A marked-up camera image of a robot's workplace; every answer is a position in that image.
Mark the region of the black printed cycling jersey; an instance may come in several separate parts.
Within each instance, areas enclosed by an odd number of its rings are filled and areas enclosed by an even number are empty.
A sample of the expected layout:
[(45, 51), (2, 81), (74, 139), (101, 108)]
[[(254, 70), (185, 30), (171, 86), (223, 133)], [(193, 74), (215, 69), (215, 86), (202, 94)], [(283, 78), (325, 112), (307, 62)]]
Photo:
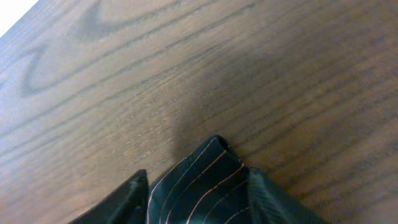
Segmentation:
[(150, 187), (146, 223), (250, 223), (249, 168), (213, 135)]

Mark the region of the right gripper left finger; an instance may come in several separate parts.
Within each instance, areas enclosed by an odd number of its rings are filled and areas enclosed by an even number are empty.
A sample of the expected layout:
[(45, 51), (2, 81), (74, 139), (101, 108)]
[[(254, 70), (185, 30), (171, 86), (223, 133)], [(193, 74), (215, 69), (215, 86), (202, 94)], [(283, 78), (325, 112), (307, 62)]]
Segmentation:
[(147, 172), (138, 170), (93, 208), (71, 221), (72, 224), (144, 223), (148, 204)]

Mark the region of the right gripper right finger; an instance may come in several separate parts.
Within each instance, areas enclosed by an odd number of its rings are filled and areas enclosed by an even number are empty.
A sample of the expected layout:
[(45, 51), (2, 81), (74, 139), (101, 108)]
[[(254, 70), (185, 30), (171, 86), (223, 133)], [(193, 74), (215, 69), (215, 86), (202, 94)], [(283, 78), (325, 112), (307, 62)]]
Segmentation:
[(253, 223), (321, 224), (326, 221), (304, 207), (260, 169), (249, 172), (248, 201)]

